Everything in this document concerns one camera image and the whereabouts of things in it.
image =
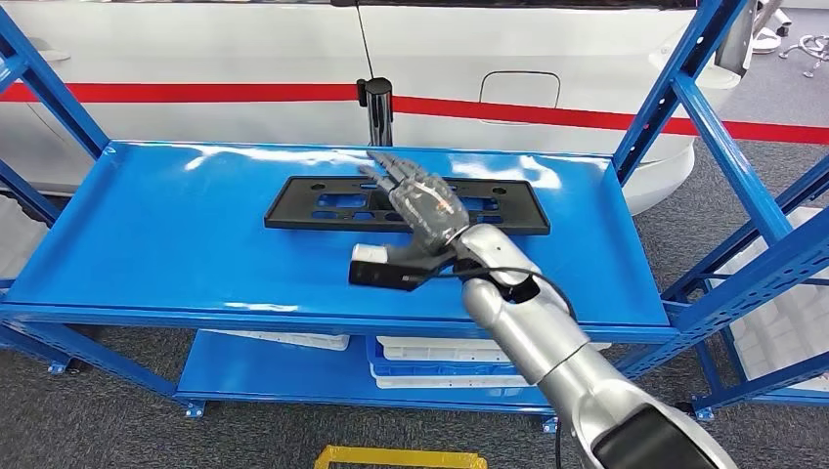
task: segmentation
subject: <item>white plastic tray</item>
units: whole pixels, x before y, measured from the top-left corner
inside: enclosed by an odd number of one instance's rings
[[[403,388],[524,388],[530,386],[520,375],[507,376],[377,376],[369,363],[371,376],[380,389]]]
[[[792,226],[820,212],[799,207],[789,214]],[[734,274],[767,245],[761,238],[725,263],[718,274]],[[826,269],[812,278],[829,278]],[[722,280],[711,280],[713,286]],[[829,350],[829,288],[797,285],[731,324],[734,347],[748,379],[755,379]],[[795,387],[829,392],[829,379],[820,376]]]
[[[348,335],[324,334],[296,334],[287,332],[259,332],[255,330],[216,330],[205,329],[210,332],[250,337],[251,339],[270,340],[284,344],[302,345],[318,349],[336,350],[342,352],[348,348]]]
[[[494,340],[377,336],[388,360],[438,362],[509,362]],[[596,350],[613,344],[593,342]]]

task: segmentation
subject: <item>robotic arm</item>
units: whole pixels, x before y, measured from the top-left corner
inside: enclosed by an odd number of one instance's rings
[[[736,468],[696,422],[637,388],[589,346],[566,296],[501,230],[469,226],[452,189],[389,153],[361,171],[389,194],[414,230],[406,248],[358,244],[352,283],[412,290],[454,265],[462,299],[528,383],[537,385],[578,442],[585,467]]]

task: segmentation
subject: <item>white car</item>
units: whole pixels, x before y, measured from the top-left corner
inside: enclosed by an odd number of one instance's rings
[[[624,0],[611,2],[617,8],[584,10],[544,6],[560,0],[535,1],[532,8],[518,0],[486,2],[497,8],[374,1],[359,10],[309,3],[0,3],[67,83],[355,83],[373,71],[391,80],[397,96],[624,114],[638,111],[694,14],[656,3],[626,8]],[[712,61],[697,83],[717,107],[740,78]],[[103,94],[85,106],[114,139],[368,140],[366,111],[353,101],[204,97],[126,104],[106,86],[97,89]],[[623,134],[408,113],[394,120],[395,145],[408,147],[610,153]],[[692,140],[659,137],[625,187],[632,213],[687,178]],[[29,103],[0,103],[0,156],[47,192],[72,192],[91,164],[42,105]]]

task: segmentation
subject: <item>shelf foot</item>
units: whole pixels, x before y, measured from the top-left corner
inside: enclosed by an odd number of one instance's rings
[[[550,418],[545,418],[544,422],[542,423],[542,431],[544,433],[549,433],[551,435],[555,435],[555,427],[558,425],[558,417],[553,415]]]
[[[694,402],[697,400],[696,396],[691,396],[691,401]],[[697,420],[702,422],[710,422],[714,420],[714,410],[710,407],[701,407],[697,408],[696,405],[694,406],[694,417]]]
[[[202,418],[204,416],[205,401],[188,401],[185,416],[188,418]]]
[[[51,362],[49,363],[49,374],[64,374],[66,372],[66,363]]]

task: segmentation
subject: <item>blue shelf surface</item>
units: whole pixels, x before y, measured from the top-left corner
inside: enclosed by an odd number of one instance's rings
[[[176,397],[553,414],[535,387],[380,389],[362,336],[337,352],[200,330]]]
[[[609,158],[392,150],[446,177],[529,181],[551,232],[513,239],[567,292],[594,340],[676,334]],[[113,142],[3,308],[27,320],[485,337],[455,280],[411,293],[348,283],[354,244],[403,245],[409,234],[264,227],[288,177],[356,175],[371,164],[366,151]]]

